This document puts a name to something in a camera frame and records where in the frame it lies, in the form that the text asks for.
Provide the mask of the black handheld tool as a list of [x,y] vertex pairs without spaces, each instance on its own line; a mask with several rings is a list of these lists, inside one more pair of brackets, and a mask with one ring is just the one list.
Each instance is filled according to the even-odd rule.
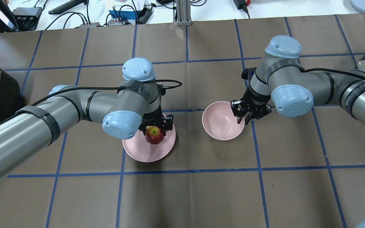
[[69,2],[66,2],[65,4],[62,4],[50,11],[48,11],[48,13],[50,15],[60,15],[80,4],[84,4],[84,5],[87,5],[88,3],[88,0],[70,0]]

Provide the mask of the pink bowl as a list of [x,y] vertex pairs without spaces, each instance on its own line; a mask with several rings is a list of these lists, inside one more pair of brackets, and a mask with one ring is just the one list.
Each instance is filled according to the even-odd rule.
[[218,141],[229,141],[239,136],[244,122],[237,123],[230,102],[218,101],[210,104],[202,114],[202,125],[206,133]]

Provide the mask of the black box on table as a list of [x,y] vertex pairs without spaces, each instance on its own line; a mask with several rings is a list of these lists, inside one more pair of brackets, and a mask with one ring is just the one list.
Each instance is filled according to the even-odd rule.
[[18,7],[13,10],[17,20],[38,23],[42,14],[42,7]]

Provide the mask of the blue white box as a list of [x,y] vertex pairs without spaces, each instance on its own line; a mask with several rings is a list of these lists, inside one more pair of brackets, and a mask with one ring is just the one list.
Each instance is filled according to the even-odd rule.
[[114,11],[109,10],[110,16],[118,22],[131,23],[134,21],[137,24],[146,24],[153,14],[152,8],[144,7],[142,10],[135,11]]

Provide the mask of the aluminium frame post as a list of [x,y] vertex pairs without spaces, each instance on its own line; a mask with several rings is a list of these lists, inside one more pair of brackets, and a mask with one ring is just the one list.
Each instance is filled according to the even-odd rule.
[[176,0],[176,14],[178,26],[191,26],[191,0]]

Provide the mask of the pink plate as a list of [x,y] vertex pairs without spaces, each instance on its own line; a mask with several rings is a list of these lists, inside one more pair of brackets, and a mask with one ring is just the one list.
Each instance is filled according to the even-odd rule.
[[138,162],[155,162],[168,155],[176,141],[174,124],[167,131],[164,140],[159,144],[150,144],[142,133],[136,133],[131,139],[122,140],[126,154]]

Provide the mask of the red yellow apple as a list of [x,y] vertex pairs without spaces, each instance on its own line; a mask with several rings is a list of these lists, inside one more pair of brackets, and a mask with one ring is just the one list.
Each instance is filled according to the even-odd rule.
[[149,144],[160,144],[165,136],[163,131],[157,126],[147,126],[144,132],[145,139]]

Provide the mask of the black power adapter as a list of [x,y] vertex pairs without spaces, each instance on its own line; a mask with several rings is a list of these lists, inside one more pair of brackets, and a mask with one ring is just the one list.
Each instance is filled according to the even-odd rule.
[[247,7],[250,4],[250,0],[233,0],[233,3],[237,10],[247,10]]

